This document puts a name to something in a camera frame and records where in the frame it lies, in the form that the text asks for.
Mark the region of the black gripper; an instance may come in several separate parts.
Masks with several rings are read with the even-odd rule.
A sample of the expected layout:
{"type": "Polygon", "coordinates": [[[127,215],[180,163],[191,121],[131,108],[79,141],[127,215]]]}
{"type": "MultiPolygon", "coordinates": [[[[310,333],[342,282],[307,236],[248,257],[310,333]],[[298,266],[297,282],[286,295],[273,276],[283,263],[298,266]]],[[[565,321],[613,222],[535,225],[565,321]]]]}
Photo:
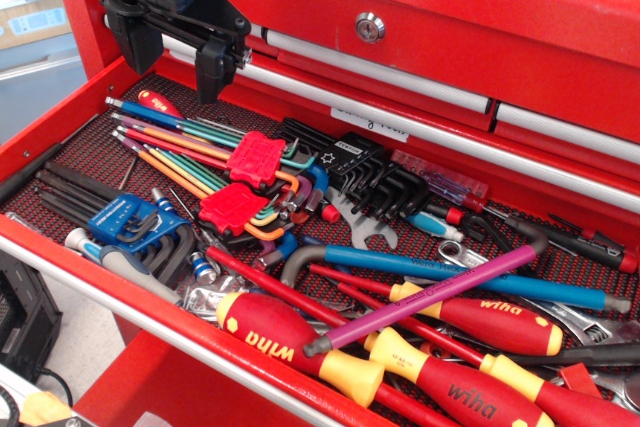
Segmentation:
{"type": "Polygon", "coordinates": [[[228,0],[101,2],[122,56],[138,74],[147,72],[163,53],[163,35],[198,48],[195,72],[200,104],[215,103],[233,83],[236,71],[249,62],[245,37],[251,24],[228,0]]]}

